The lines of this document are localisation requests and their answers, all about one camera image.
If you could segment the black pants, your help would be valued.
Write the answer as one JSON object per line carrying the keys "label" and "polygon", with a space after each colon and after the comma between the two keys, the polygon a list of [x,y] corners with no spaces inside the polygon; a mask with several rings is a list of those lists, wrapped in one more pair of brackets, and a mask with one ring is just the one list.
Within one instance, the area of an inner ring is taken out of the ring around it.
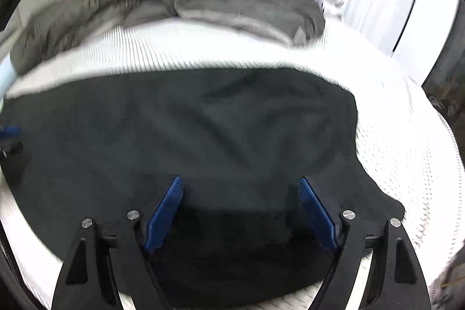
{"label": "black pants", "polygon": [[79,223],[153,212],[185,195],[151,258],[178,308],[230,308],[321,281],[332,256],[305,220],[300,179],[341,209],[402,217],[360,164],[353,95],[292,69],[152,71],[10,98],[24,149],[4,163],[38,238],[64,258]]}

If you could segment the light blue pillow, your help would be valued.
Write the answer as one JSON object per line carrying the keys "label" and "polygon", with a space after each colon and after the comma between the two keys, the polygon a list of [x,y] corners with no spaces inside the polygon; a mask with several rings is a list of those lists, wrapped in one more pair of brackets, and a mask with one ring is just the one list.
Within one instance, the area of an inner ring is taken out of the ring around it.
{"label": "light blue pillow", "polygon": [[17,79],[17,73],[7,54],[0,64],[0,97],[3,98]]}

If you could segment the white honeycomb mattress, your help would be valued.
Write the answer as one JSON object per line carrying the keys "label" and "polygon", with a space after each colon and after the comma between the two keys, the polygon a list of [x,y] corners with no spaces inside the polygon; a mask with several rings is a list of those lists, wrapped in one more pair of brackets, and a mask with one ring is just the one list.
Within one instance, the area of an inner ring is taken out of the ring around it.
{"label": "white honeycomb mattress", "polygon": [[1,242],[50,309],[433,309],[464,166],[423,89],[341,24],[211,24],[1,60]]}

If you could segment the dark glass cabinet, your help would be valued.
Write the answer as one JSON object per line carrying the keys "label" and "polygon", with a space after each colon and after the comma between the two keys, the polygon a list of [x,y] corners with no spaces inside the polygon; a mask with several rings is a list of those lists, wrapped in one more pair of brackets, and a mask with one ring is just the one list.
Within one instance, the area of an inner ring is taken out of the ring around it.
{"label": "dark glass cabinet", "polygon": [[464,51],[455,57],[440,58],[423,83],[423,90],[456,138],[464,140]]}

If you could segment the dark grey duvet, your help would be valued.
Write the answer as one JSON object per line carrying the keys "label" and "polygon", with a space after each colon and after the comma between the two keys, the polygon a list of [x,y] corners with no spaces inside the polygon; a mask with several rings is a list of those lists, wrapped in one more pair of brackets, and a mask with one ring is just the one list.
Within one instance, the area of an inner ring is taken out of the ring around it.
{"label": "dark grey duvet", "polygon": [[286,46],[319,39],[326,24],[316,0],[56,0],[31,15],[10,50],[12,70],[23,76],[106,27],[172,17],[243,29]]}

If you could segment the white wardrobe door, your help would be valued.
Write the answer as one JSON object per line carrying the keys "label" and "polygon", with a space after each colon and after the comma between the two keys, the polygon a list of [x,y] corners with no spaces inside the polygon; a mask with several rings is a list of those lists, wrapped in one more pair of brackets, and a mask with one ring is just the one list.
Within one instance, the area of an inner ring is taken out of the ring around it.
{"label": "white wardrobe door", "polygon": [[343,20],[388,63],[423,84],[452,29],[459,0],[344,0]]}

